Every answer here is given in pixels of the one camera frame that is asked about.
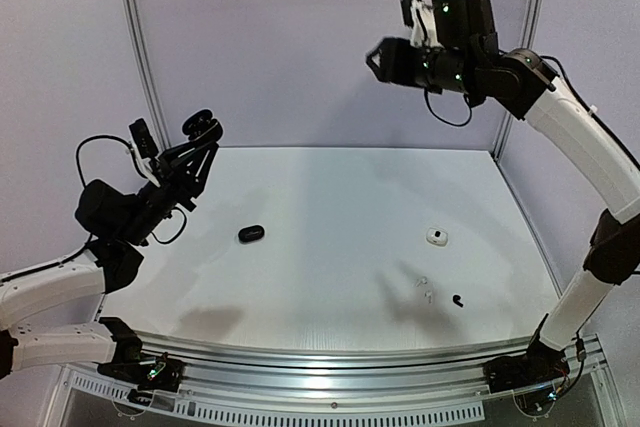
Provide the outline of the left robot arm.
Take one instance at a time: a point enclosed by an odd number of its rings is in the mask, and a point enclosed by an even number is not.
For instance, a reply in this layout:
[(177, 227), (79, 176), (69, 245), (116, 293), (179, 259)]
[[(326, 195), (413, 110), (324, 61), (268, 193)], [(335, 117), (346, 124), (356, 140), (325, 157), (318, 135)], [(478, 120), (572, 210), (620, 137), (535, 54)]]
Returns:
[(141, 382), (149, 374), (142, 342), (117, 317), (50, 331), (30, 331), (21, 321), (71, 300), (128, 287), (144, 260), (140, 247), (172, 212), (189, 213), (206, 185), (219, 142), (192, 134), (188, 142), (158, 152), (140, 141), (136, 151), (151, 164), (147, 184), (123, 194), (100, 179), (82, 191), (75, 213), (89, 240), (75, 253), (6, 274), (1, 279), (1, 375), (41, 365), (92, 362), (101, 373)]

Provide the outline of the black oval charging case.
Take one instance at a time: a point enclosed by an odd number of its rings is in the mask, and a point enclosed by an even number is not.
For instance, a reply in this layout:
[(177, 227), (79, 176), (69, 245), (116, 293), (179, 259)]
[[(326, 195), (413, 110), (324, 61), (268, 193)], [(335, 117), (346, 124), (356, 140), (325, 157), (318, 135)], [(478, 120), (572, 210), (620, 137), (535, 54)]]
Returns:
[(189, 141), (200, 138), (219, 141), (223, 135), (223, 127), (211, 110), (202, 109), (185, 120), (182, 133)]

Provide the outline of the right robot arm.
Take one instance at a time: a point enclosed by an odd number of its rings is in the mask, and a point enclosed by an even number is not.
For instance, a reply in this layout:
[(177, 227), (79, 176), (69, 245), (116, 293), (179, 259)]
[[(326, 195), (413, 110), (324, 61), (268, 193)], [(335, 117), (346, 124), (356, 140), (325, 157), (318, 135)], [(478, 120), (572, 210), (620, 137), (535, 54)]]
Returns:
[(604, 207), (582, 265), (518, 359), (517, 374), (537, 383), (639, 266), (639, 163), (548, 57), (501, 48), (491, 0), (399, 3), (406, 34), (383, 38), (366, 55), (379, 82), (426, 98), (456, 93), (470, 110), (494, 101), (563, 157)]

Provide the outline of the small black charging case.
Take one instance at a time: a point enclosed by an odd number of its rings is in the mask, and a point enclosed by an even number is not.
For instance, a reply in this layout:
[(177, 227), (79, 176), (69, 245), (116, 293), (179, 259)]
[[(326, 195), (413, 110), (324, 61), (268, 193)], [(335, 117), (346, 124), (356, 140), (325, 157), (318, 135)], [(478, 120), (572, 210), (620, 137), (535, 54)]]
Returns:
[(237, 238), (241, 244), (250, 244), (264, 238), (265, 228), (261, 225), (243, 227), (238, 231)]

